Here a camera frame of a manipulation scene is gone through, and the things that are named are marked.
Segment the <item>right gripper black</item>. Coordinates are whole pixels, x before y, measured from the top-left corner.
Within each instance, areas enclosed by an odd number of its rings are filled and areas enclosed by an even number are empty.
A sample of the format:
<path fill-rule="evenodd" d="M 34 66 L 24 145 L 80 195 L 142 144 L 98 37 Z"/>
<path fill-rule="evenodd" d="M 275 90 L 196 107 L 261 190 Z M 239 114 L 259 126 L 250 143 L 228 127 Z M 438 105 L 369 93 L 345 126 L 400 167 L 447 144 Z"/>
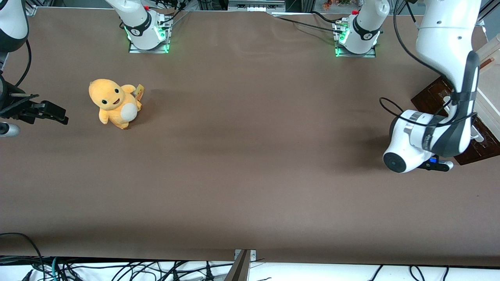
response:
<path fill-rule="evenodd" d="M 28 124 L 34 124 L 37 119 L 49 119 L 63 125 L 68 124 L 66 109 L 50 101 L 42 101 L 37 108 L 36 103 L 30 100 L 38 97 L 39 94 L 27 94 L 5 81 L 3 76 L 0 79 L 0 117 L 2 119 L 15 119 Z"/>

